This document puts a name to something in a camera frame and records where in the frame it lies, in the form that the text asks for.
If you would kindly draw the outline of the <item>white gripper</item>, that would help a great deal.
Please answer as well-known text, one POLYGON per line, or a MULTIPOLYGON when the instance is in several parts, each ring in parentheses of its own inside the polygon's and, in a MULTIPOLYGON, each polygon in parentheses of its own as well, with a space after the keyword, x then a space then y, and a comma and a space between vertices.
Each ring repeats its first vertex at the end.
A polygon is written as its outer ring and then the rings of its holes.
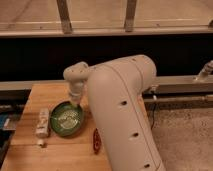
POLYGON ((69 95, 71 97, 71 104, 77 107, 81 103, 81 97, 84 92, 85 84, 83 82, 70 82, 69 83, 69 95))

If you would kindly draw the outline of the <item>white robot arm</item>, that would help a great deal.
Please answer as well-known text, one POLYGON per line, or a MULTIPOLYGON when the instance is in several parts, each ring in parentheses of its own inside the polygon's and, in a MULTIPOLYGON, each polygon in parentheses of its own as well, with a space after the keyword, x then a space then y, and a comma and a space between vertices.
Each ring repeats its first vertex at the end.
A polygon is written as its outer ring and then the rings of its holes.
POLYGON ((79 62, 63 77, 72 103, 88 97, 112 171, 166 171, 138 102, 156 78, 152 59, 134 55, 94 66, 79 62))

